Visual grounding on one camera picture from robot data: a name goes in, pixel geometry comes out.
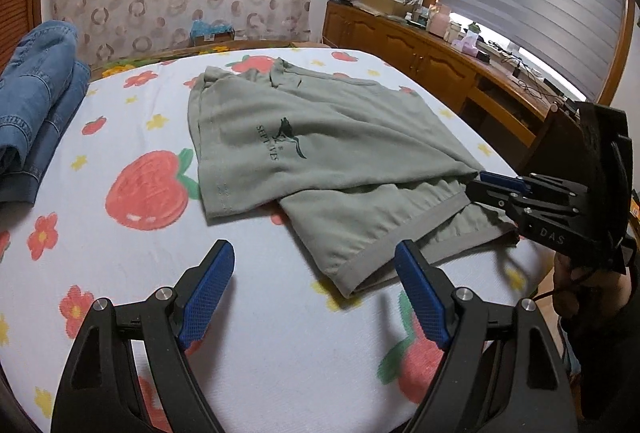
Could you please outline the person's right hand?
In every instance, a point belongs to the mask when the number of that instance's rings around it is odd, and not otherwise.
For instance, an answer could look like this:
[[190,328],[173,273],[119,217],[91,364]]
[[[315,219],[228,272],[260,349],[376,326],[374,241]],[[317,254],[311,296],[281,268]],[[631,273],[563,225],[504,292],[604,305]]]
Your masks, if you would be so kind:
[[563,254],[554,256],[552,304],[563,318],[580,313],[593,316],[611,316],[622,309],[631,297],[630,269],[617,271],[586,271],[573,268]]

